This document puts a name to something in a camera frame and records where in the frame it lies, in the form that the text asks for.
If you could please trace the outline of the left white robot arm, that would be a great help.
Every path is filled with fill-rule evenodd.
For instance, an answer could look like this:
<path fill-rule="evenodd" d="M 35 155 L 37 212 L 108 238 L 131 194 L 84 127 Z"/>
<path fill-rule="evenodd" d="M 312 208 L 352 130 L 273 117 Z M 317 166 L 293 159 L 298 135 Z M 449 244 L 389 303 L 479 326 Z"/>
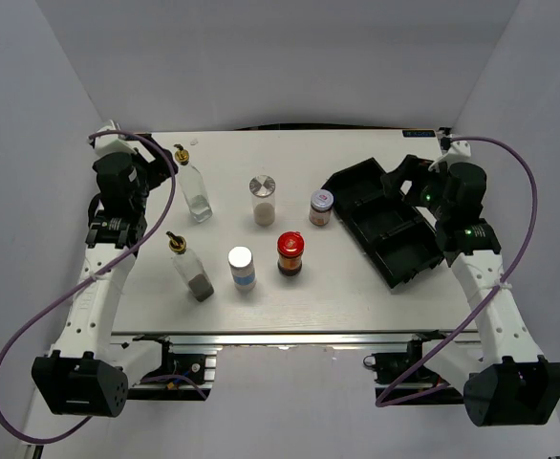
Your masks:
<path fill-rule="evenodd" d="M 116 417 L 130 389 L 146 376 L 170 379 L 176 358 L 158 340 L 114 344 L 113 325 L 125 281 L 147 228 L 146 201 L 178 168 L 168 150 L 143 134 L 153 159 L 131 146 L 132 136 L 97 138 L 93 164 L 98 192 L 88 209 L 86 287 L 73 294 L 64 329 L 48 356 L 32 365 L 32 379 L 55 415 Z"/>

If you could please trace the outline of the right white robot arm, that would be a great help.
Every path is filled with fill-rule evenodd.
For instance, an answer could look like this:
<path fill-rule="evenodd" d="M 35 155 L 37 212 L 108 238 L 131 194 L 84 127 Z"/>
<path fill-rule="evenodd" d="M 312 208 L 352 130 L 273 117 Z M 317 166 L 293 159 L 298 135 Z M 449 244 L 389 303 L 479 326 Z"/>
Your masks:
<path fill-rule="evenodd" d="M 463 398 L 475 426 L 542 426 L 560 400 L 560 362 L 548 361 L 530 335 L 506 281 L 501 246 L 482 218 L 486 174 L 470 163 L 406 156 L 381 178 L 388 197 L 403 183 L 403 201 L 435 218 L 436 242 L 463 289 L 467 318 L 443 339 L 427 339 L 405 358 L 406 370 L 378 396 L 392 405 L 391 391 L 408 377 L 441 383 L 426 395 L 452 388 Z"/>

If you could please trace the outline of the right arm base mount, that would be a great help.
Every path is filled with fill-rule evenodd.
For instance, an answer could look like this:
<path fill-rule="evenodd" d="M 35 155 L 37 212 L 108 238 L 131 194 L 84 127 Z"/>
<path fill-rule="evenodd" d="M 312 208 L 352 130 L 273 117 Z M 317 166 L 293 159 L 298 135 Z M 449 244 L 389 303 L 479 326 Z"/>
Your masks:
<path fill-rule="evenodd" d="M 422 357 L 422 344 L 424 342 L 430 342 L 432 339 L 443 339 L 444 337 L 445 334 L 439 331 L 417 333 L 407 342 L 404 350 L 380 352 L 366 356 L 362 363 L 366 369 L 375 373 L 376 396 L 379 396 L 387 385 Z M 445 380 L 441 376 L 423 366 L 400 383 L 389 395 L 387 401 L 419 394 L 430 388 L 439 387 L 444 383 Z M 452 405 L 462 403 L 462 395 L 450 386 L 432 395 L 401 402 L 403 405 Z"/>

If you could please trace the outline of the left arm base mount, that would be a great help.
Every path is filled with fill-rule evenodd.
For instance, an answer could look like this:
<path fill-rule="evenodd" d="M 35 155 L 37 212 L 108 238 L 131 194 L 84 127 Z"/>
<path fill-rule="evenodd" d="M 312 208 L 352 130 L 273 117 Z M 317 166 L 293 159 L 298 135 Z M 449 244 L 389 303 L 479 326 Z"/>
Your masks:
<path fill-rule="evenodd" d="M 127 376 L 129 401 L 203 401 L 218 351 L 190 337 L 113 335 L 106 360 Z"/>

